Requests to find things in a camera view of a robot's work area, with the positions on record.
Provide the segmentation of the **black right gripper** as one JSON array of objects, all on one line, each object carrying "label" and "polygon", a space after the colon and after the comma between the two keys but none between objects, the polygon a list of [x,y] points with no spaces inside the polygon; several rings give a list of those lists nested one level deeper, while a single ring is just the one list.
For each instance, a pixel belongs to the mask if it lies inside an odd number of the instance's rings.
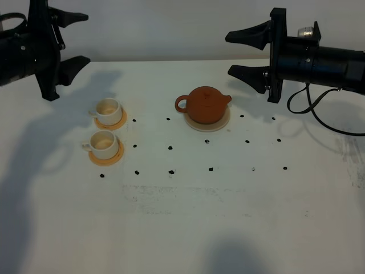
[{"label": "black right gripper", "polygon": [[256,92],[264,94],[269,89],[268,102],[278,103],[281,99],[283,79],[278,76],[278,59],[284,38],[287,37],[286,9],[274,8],[271,20],[244,30],[230,31],[225,41],[263,50],[270,44],[270,66],[247,67],[232,65],[228,75],[248,84]]}]

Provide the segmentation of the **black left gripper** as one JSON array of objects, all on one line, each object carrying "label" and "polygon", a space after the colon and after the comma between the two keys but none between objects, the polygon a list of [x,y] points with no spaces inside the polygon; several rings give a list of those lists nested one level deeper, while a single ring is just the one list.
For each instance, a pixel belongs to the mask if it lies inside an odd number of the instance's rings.
[{"label": "black left gripper", "polygon": [[59,98],[56,92],[58,75],[59,85],[69,86],[76,75],[90,63],[90,58],[81,55],[60,62],[60,50],[64,42],[58,42],[61,39],[59,27],[66,28],[88,19],[87,14],[52,9],[47,1],[30,1],[27,31],[35,40],[35,76],[43,99]]}]

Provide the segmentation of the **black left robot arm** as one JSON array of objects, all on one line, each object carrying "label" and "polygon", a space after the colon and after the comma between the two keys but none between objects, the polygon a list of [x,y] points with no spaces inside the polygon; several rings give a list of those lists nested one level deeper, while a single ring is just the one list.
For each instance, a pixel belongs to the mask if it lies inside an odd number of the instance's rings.
[{"label": "black left robot arm", "polygon": [[88,15],[55,9],[47,1],[30,1],[28,15],[1,15],[2,21],[14,18],[22,22],[1,31],[1,85],[35,75],[43,99],[58,99],[56,87],[69,86],[91,61],[81,55],[62,61],[60,52],[66,46],[59,29],[87,21]]}]

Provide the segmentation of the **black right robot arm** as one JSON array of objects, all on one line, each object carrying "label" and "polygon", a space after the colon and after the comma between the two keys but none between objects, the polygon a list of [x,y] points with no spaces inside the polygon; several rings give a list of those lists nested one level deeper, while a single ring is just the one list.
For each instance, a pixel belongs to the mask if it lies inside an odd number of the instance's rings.
[{"label": "black right robot arm", "polygon": [[268,93],[268,102],[281,99],[284,80],[335,87],[364,94],[364,52],[320,46],[317,23],[306,37],[287,34],[286,9],[274,8],[270,20],[260,25],[231,31],[225,37],[237,43],[263,50],[270,45],[270,63],[265,67],[232,65],[228,71],[260,94]]}]

